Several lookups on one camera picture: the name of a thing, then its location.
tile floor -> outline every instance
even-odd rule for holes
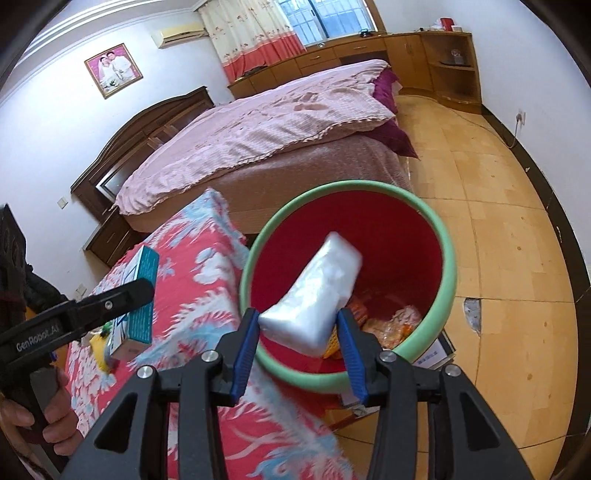
[[[577,369],[577,325],[566,266],[527,176],[480,115],[417,96],[397,99],[415,193],[443,218],[459,267],[446,330],[459,364],[521,449],[536,480],[548,480],[564,442]],[[482,298],[482,335],[468,326],[465,297]],[[426,408],[419,408],[417,480],[427,477]],[[377,416],[338,431],[361,478]]]

purple pillow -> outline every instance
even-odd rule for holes
[[[374,80],[375,90],[374,98],[388,108],[392,113],[398,113],[396,102],[392,97],[392,84],[398,81],[396,74],[390,70],[385,69],[378,78]],[[360,132],[368,138],[373,138],[382,142],[390,150],[403,157],[418,158],[417,153],[410,141],[410,138],[397,124],[396,120],[392,118],[386,123],[373,129],[370,132]]]
[[[392,96],[392,85],[397,81],[399,81],[399,78],[391,69],[385,69],[374,80],[374,98],[390,109],[392,113],[398,113],[398,107],[396,107],[396,102],[394,102]]]

white wall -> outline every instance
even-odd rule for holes
[[[482,103],[511,131],[554,189],[591,270],[591,89],[550,28],[519,0],[433,0],[430,15],[473,33]]]
[[[432,25],[428,7],[433,0],[375,0],[375,5],[386,30],[390,33],[414,32],[420,27]]]
[[[196,14],[155,18],[93,38],[50,63],[0,106],[0,202],[9,203],[27,237],[27,261],[73,297],[106,269],[82,246],[97,223],[70,198],[72,183],[132,116],[161,100],[206,85],[216,103],[232,95],[208,38],[163,50],[150,32],[194,21]],[[125,43],[144,78],[105,100],[84,61]],[[62,196],[69,200],[57,206]]]

electrical outlet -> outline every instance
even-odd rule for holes
[[[78,298],[82,299],[82,298],[84,298],[84,294],[86,293],[86,290],[88,290],[86,288],[86,286],[81,283],[80,285],[78,285],[78,288],[76,289],[76,293],[74,295],[76,296],[77,299]]]
[[[522,127],[524,127],[525,126],[525,111],[522,110],[521,108],[517,112],[517,117],[516,118],[519,118],[519,117],[521,117],[521,119],[519,119],[517,121],[521,123],[521,126]]]

human hand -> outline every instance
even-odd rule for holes
[[[43,438],[47,443],[55,444],[53,449],[56,454],[70,456],[82,442],[82,434],[77,429],[78,415],[72,410],[71,396],[66,390],[69,379],[60,369],[57,379],[60,389],[43,412],[49,424],[43,430]],[[35,423],[33,415],[26,408],[2,397],[0,415],[5,422],[17,427],[30,427]]]

